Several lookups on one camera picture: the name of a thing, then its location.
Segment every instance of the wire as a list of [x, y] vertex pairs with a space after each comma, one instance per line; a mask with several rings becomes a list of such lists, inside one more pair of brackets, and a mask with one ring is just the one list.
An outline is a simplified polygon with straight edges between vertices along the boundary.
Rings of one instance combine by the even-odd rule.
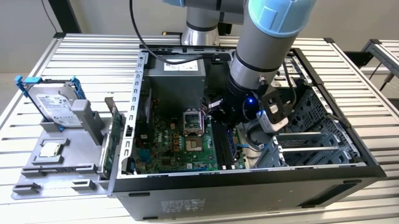
[[50, 22], [51, 22], [51, 25], [53, 25], [53, 27], [54, 27], [54, 29], [55, 29], [55, 32], [58, 32], [57, 26], [55, 26], [55, 24], [53, 23], [53, 20], [51, 20], [51, 18], [50, 18], [49, 10], [46, 9], [43, 0], [42, 0], [42, 5], [43, 5], [43, 8], [45, 8], [46, 15], [49, 16], [49, 20], [50, 20]]
[[249, 127], [247, 127], [247, 131], [246, 131], [246, 136], [247, 136], [247, 139], [250, 140], [250, 142], [254, 144], [254, 145], [259, 145], [259, 142], [258, 141], [255, 141], [253, 138], [251, 138], [251, 133], [258, 129], [258, 128], [261, 128], [261, 124], [257, 124], [257, 125], [254, 125], [255, 124], [255, 121], [249, 125]]
[[376, 72], [377, 72], [377, 70], [380, 69], [381, 65], [382, 65], [382, 63], [381, 63], [378, 66], [377, 66], [377, 68], [376, 68], [376, 70], [374, 70], [374, 72], [373, 72], [373, 74], [372, 74], [372, 76], [370, 76], [369, 80], [372, 80], [372, 78], [373, 78], [373, 76], [374, 76], [374, 73], [376, 73]]
[[290, 89], [293, 91], [293, 102], [291, 102], [291, 105], [293, 105], [293, 108], [294, 108], [295, 103], [297, 103], [297, 92], [295, 92], [295, 89], [294, 89], [294, 86], [293, 86], [291, 78], [289, 76], [289, 69], [287, 69], [287, 65], [286, 65], [286, 59], [283, 61], [283, 68], [285, 68], [285, 73], [286, 73], [286, 78], [287, 78], [289, 86], [290, 86]]
[[138, 26], [137, 26], [137, 21], [135, 21], [135, 16], [134, 16], [134, 0], [130, 0], [130, 11], [131, 11], [131, 19], [133, 19], [133, 24], [134, 24], [134, 29], [135, 29], [135, 32], [137, 32], [137, 35], [138, 35], [138, 38], [142, 42], [142, 45], [146, 47], [146, 49], [149, 50], [150, 54], [158, 59], [161, 60], [162, 62], [167, 63], [167, 64], [185, 64], [187, 62], [193, 62], [193, 61], [197, 61], [199, 59], [203, 59], [203, 58], [207, 58], [206, 56], [198, 56], [198, 57], [194, 57], [194, 58], [190, 58], [190, 59], [186, 59], [183, 61], [179, 61], [179, 62], [171, 62], [169, 60], [166, 60], [165, 58], [159, 57], [159, 55], [157, 55], [153, 50], [150, 49], [150, 47], [147, 46], [143, 38], [142, 38], [142, 35], [141, 35], [141, 32], [139, 32], [139, 29], [138, 29]]
[[382, 84], [381, 91], [385, 89], [386, 85], [388, 85], [388, 83]]

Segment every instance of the hard drive label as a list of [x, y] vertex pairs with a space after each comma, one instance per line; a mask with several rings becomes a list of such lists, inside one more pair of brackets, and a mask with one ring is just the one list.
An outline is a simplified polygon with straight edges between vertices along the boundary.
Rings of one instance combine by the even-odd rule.
[[81, 125], [78, 116], [71, 111], [71, 104], [67, 97], [58, 94], [38, 94], [37, 98], [54, 122], [65, 127], [77, 127]]

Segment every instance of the metal workbench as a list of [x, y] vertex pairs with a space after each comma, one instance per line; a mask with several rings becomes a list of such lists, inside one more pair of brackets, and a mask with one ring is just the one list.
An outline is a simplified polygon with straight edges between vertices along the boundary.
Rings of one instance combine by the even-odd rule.
[[[150, 44], [181, 43], [179, 36], [147, 36], [145, 40]], [[221, 44], [235, 46], [238, 37], [222, 37]], [[388, 179], [325, 209], [158, 222], [259, 223], [262, 220], [274, 224], [399, 223], [399, 112], [335, 43], [327, 43], [325, 39], [299, 38], [294, 47], [303, 50], [358, 135], [386, 170]], [[122, 112], [129, 109], [138, 52], [139, 40], [135, 36], [67, 35], [53, 40], [30, 76], [67, 79], [77, 75], [93, 109], [107, 117], [111, 114], [105, 97], [114, 97]], [[21, 168], [27, 163], [42, 133], [41, 120], [34, 104], [18, 92], [0, 116], [2, 220], [15, 223], [135, 222], [119, 200], [106, 195], [13, 200], [13, 184], [19, 179]]]
[[370, 52], [399, 78], [399, 41], [372, 39], [362, 51]]

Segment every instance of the power supply label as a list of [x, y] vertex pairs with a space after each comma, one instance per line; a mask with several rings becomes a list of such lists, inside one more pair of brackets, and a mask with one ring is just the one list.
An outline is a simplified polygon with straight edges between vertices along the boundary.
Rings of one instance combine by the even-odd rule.
[[79, 127], [81, 121], [71, 111], [69, 98], [58, 94], [38, 94], [41, 104], [54, 122], [65, 127]]
[[162, 210], [165, 213], [183, 212], [183, 211], [201, 211], [205, 209], [206, 199], [182, 199], [162, 201]]
[[[181, 62], [183, 59], [169, 59], [170, 62]], [[165, 71], [198, 71], [199, 70], [199, 62], [193, 61], [185, 64], [169, 64], [165, 63], [163, 67]]]

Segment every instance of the hard drive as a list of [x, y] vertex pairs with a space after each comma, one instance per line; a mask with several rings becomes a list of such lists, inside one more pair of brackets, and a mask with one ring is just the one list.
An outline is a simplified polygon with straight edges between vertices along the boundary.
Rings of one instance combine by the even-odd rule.
[[82, 127], [81, 120], [71, 111], [74, 101], [86, 99], [81, 82], [75, 77], [71, 80], [29, 77], [22, 81], [22, 76], [18, 76], [15, 81], [25, 96], [39, 109], [45, 121], [55, 122], [62, 127]]

